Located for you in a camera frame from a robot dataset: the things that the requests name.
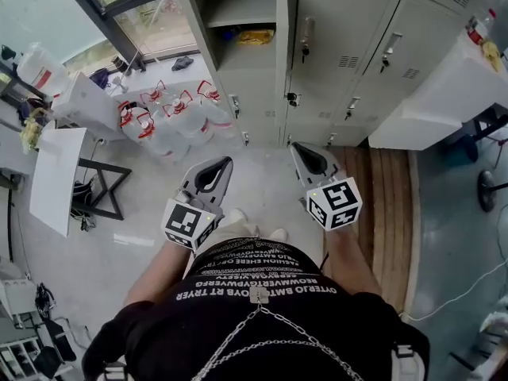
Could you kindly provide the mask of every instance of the bag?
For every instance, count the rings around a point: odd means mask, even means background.
[[[108,77],[110,73],[104,67],[95,71],[92,75],[90,75],[90,80],[94,82],[101,89],[106,89],[106,87],[111,86],[108,83]]]

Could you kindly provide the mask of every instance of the shelf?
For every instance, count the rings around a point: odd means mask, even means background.
[[[226,43],[219,71],[250,71],[275,69],[275,34],[269,44],[239,45],[235,40]]]
[[[216,0],[209,10],[210,28],[276,22],[276,0]]]

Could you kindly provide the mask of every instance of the stand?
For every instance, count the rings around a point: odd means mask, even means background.
[[[122,182],[130,175],[132,170],[123,167],[117,167],[116,165],[104,164],[102,162],[85,160],[84,158],[79,158],[78,165],[80,167],[91,168],[97,171],[98,180],[101,183],[102,190],[97,195],[97,197],[92,201],[90,205],[85,205],[81,202],[72,201],[72,208],[76,210],[81,210],[83,212],[87,212],[89,214],[95,214],[97,216],[108,217],[114,220],[124,220],[123,215],[121,214],[120,208],[118,207],[117,199],[114,196],[114,191],[121,185]],[[121,174],[120,177],[115,181],[111,187],[107,186],[106,180],[104,179],[103,171],[115,172],[117,174]],[[98,209],[97,204],[104,198],[104,196],[110,197],[111,205],[113,205],[114,212],[109,212],[108,210]]]
[[[478,201],[484,212],[491,212],[495,207],[495,192],[508,187],[508,183],[494,185],[494,177],[490,171],[481,171],[478,175],[476,190]]]

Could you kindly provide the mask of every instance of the metal chain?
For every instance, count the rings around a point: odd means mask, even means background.
[[[234,352],[231,352],[230,354],[222,357],[219,359],[218,357],[221,355],[221,353],[224,351],[225,347],[229,344],[229,342],[245,327],[247,322],[251,319],[253,319],[259,312],[262,312],[263,314],[268,314],[273,316],[275,319],[282,321],[286,323],[287,325],[291,326],[293,329],[295,329],[298,333],[302,334],[303,336],[307,337],[309,341],[295,341],[295,340],[269,340],[269,341],[261,341],[259,343],[251,344],[247,347],[240,348]],[[325,354],[332,357],[336,362],[339,363],[339,365],[346,371],[346,373],[353,379],[354,381],[363,381],[363,379],[353,371],[351,366],[346,363],[345,361],[341,360],[341,358],[329,347],[326,347],[324,344],[320,343],[319,340],[309,335],[303,327],[296,325],[286,317],[284,317],[281,314],[274,314],[269,309],[263,307],[261,305],[260,299],[258,298],[258,306],[257,309],[248,314],[248,316],[245,318],[245,320],[241,321],[237,327],[226,337],[226,339],[222,342],[222,344],[219,346],[219,348],[216,350],[216,352],[211,356],[211,358],[208,360],[208,362],[205,364],[205,367],[201,369],[201,371],[192,379],[192,381],[201,381],[206,377],[208,372],[216,368],[218,365],[224,363],[225,361],[233,358],[234,356],[238,356],[241,353],[248,352],[250,350],[253,350],[254,348],[258,347],[264,347],[270,344],[297,344],[297,345],[306,345],[310,347],[317,347],[321,349]]]

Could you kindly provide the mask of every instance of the white cube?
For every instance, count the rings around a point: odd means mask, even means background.
[[[307,191],[307,211],[326,231],[354,223],[362,205],[354,178]]]
[[[196,252],[217,225],[216,214],[169,199],[160,228],[169,241]]]

